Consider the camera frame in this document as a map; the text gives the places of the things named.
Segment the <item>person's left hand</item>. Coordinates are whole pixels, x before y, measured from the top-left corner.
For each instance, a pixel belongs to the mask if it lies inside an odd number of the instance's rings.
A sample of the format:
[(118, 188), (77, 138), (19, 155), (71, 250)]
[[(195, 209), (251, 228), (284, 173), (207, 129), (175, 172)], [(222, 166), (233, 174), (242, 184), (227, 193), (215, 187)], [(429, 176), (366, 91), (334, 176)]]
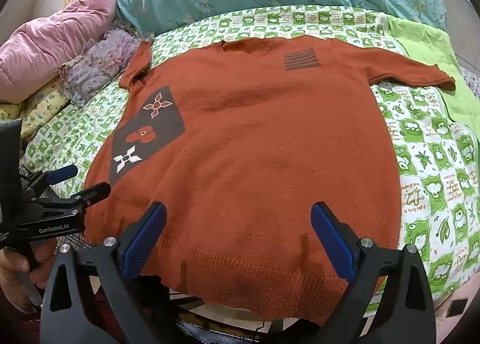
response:
[(35, 269), (30, 268), (28, 260), (21, 254), (7, 248), (1, 250), (1, 290), (20, 312), (29, 314), (35, 309), (20, 281), (19, 273), (27, 273), (32, 284), (44, 289), (55, 261), (56, 247), (55, 238), (43, 240), (36, 245), (34, 256), (40, 265)]

